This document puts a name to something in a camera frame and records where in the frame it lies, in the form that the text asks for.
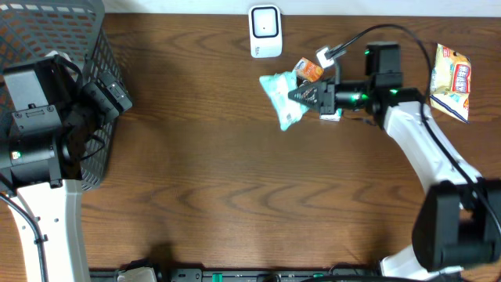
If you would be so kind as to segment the white blue snack bag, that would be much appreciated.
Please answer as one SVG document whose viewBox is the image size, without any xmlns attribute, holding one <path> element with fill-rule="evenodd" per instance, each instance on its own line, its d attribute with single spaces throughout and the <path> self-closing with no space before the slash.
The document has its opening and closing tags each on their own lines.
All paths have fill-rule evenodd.
<svg viewBox="0 0 501 282">
<path fill-rule="evenodd" d="M 437 44 L 431 74 L 431 106 L 468 124 L 472 66 L 470 59 L 444 45 Z"/>
</svg>

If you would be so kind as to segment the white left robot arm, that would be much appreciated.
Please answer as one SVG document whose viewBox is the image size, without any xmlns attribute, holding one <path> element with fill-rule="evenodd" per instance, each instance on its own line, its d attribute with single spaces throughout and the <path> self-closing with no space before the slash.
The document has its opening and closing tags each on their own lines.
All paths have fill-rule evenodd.
<svg viewBox="0 0 501 282">
<path fill-rule="evenodd" d="M 77 65 L 55 53 L 4 70 L 18 129 L 1 141 L 1 200 L 29 281 L 89 281 L 81 226 L 82 162 L 102 113 Z"/>
</svg>

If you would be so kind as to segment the small green white carton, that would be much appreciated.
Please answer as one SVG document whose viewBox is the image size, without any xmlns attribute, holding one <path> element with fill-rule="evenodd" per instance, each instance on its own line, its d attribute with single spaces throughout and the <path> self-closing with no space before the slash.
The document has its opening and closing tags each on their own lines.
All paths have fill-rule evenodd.
<svg viewBox="0 0 501 282">
<path fill-rule="evenodd" d="M 333 114 L 320 114 L 319 119 L 324 121 L 335 121 L 339 122 L 342 117 L 342 109 L 338 108 Z"/>
</svg>

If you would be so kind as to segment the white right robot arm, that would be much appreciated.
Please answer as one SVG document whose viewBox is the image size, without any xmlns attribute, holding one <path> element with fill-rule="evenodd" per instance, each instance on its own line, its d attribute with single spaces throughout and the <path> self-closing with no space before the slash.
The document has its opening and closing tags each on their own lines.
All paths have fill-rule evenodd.
<svg viewBox="0 0 501 282">
<path fill-rule="evenodd" d="M 500 259 L 500 181 L 465 162 L 434 121 L 416 88 L 402 85 L 400 47 L 372 42 L 365 81 L 339 74 L 289 92 L 295 102 L 332 114 L 366 110 L 402 149 L 424 189 L 412 243 L 380 261 L 385 277 L 431 280 Z"/>
</svg>

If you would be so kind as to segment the orange tissue pack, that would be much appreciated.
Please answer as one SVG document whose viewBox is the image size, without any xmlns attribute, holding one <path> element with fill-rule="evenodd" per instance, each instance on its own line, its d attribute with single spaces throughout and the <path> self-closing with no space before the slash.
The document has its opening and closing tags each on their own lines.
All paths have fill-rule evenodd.
<svg viewBox="0 0 501 282">
<path fill-rule="evenodd" d="M 302 57 L 294 66 L 296 75 L 310 82 L 318 81 L 324 73 L 324 69 L 312 61 Z"/>
</svg>

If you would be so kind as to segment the teal packet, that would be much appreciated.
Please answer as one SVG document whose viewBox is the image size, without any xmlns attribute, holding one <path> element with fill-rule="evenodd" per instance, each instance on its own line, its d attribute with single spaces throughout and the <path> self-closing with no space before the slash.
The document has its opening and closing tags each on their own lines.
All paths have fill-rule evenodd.
<svg viewBox="0 0 501 282">
<path fill-rule="evenodd" d="M 261 76 L 259 82 L 272 102 L 283 132 L 292 124 L 299 122 L 308 112 L 307 106 L 293 101 L 288 96 L 290 91 L 297 89 L 297 75 L 294 70 Z"/>
</svg>

